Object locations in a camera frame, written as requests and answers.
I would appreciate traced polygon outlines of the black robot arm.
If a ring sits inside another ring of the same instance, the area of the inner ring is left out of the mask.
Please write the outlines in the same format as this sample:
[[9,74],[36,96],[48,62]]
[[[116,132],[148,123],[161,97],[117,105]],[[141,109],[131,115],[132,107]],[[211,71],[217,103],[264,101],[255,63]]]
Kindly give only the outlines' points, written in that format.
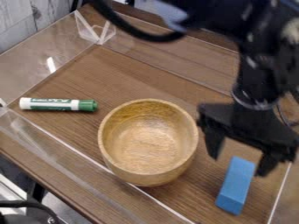
[[299,0],[153,0],[168,27],[207,29],[237,45],[232,103],[199,106],[207,151],[220,155],[225,138],[259,150],[256,175],[295,161],[299,134],[276,117],[280,98],[299,88]]

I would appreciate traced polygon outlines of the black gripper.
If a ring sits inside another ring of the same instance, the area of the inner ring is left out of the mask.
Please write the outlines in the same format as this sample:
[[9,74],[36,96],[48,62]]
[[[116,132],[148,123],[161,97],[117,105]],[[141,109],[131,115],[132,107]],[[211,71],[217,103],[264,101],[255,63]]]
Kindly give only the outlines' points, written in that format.
[[295,161],[299,135],[279,121],[272,109],[256,111],[233,102],[203,103],[197,111],[197,126],[212,159],[219,158],[228,137],[261,150],[259,177],[265,177],[284,161]]

